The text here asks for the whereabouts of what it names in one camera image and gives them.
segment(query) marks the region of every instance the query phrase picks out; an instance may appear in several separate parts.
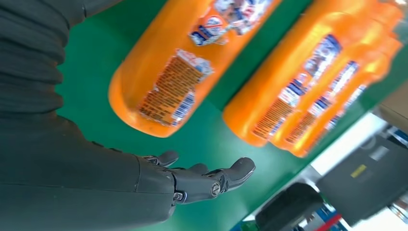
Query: dark gray sleeve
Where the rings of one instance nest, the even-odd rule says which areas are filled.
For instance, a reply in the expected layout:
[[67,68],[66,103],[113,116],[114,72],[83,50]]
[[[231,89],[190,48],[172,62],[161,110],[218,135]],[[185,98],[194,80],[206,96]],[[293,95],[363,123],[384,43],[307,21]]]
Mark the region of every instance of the dark gray sleeve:
[[171,215],[170,173],[55,113],[70,28],[116,2],[0,0],[0,230],[130,230]]

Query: detergent bottle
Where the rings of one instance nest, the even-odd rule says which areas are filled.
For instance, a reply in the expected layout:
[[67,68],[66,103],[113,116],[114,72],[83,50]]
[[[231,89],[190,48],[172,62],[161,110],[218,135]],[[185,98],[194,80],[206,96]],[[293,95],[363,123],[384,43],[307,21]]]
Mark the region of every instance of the detergent bottle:
[[316,0],[224,110],[228,127],[264,146],[343,49],[365,34],[376,0]]
[[338,102],[337,96],[347,86],[359,67],[370,61],[372,51],[378,49],[384,35],[390,34],[404,17],[403,12],[389,3],[378,3],[373,20],[361,41],[344,48],[336,63],[320,78],[318,84],[305,94],[296,110],[285,118],[285,122],[271,138],[278,148],[290,150],[303,133],[313,126],[330,105]]
[[176,132],[281,0],[168,0],[111,81],[109,101],[133,128]]
[[352,103],[364,92],[364,90],[377,81],[383,79],[389,72],[393,57],[402,48],[402,43],[396,34],[386,36],[382,45],[366,55],[368,62],[361,63],[355,76],[338,94],[337,100],[322,115],[309,126],[303,135],[296,141],[289,151],[304,157],[317,144],[317,142],[330,130],[345,114]]

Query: barcode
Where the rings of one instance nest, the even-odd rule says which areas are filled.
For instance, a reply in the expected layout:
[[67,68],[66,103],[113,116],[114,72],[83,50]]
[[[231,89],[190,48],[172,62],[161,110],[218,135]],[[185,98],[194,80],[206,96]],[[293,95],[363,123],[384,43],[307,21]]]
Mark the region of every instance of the barcode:
[[189,92],[184,98],[183,102],[181,102],[180,106],[172,115],[172,118],[175,119],[177,122],[181,121],[186,117],[187,113],[190,111],[192,106],[194,105],[194,93]]

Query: bottle cap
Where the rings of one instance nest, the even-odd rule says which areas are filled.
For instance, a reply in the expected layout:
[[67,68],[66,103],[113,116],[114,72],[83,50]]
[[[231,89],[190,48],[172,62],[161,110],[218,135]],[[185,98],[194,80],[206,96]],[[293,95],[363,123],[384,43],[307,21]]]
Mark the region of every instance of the bottle cap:
[[391,2],[379,2],[373,19],[385,25],[390,31],[404,19],[404,12],[400,7]]

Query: yellow sticker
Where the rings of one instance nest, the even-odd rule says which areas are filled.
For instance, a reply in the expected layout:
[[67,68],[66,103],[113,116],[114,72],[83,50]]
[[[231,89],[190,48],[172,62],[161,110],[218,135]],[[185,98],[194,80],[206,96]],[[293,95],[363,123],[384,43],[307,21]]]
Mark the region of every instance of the yellow sticker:
[[356,178],[361,175],[365,170],[367,169],[367,166],[365,165],[360,165],[352,174],[351,177]]

